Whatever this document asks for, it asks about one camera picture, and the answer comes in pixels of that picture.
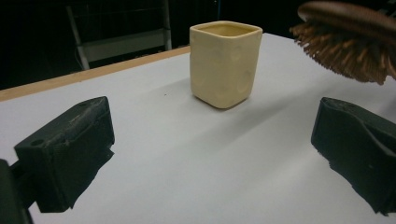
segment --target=dark background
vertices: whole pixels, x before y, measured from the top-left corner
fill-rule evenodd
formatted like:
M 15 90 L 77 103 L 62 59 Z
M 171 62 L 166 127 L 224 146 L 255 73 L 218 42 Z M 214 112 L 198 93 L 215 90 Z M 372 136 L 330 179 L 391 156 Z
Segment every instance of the dark background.
M 292 38 L 289 28 L 301 20 L 297 7 L 305 1 L 169 0 L 172 46 L 189 45 L 189 28 L 226 20 L 260 26 L 265 33 Z M 349 0 L 379 10 L 387 0 Z M 161 0 L 50 1 L 0 3 L 0 90 L 81 71 L 65 6 L 72 6 L 81 40 L 93 41 L 163 27 Z M 90 63 L 90 67 L 163 51 L 147 49 Z

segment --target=square cup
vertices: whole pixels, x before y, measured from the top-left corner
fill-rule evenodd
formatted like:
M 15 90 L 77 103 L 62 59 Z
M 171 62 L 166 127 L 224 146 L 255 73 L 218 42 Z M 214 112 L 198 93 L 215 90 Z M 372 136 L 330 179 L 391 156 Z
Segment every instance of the square cup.
M 191 91 L 216 108 L 247 99 L 253 88 L 262 28 L 213 21 L 190 28 Z

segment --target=brush bristles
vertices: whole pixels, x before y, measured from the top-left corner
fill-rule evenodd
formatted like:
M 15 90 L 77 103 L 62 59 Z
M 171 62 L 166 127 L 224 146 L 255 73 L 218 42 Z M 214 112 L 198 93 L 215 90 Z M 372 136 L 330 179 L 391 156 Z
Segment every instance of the brush bristles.
M 290 31 L 307 55 L 336 74 L 379 85 L 387 75 L 396 78 L 396 49 L 392 46 L 312 21 Z

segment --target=brown bristles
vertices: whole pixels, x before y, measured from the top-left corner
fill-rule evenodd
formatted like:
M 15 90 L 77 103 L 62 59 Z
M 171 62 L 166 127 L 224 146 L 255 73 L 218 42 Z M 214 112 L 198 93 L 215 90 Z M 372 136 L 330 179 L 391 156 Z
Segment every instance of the brown bristles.
M 360 12 L 369 12 L 369 20 Z M 389 36 L 396 36 L 396 20 L 377 14 L 345 3 L 308 2 L 299 7 L 305 22 L 291 27 L 290 32 L 323 67 L 359 82 L 383 85 L 387 76 L 396 79 L 396 44 Z

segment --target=brush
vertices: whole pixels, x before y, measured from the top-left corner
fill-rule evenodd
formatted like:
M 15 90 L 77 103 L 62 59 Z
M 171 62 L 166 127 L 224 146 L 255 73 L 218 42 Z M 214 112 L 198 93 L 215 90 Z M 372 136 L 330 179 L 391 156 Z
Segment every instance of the brush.
M 306 2 L 297 12 L 304 22 L 290 32 L 317 63 L 359 82 L 396 79 L 396 20 L 344 2 Z

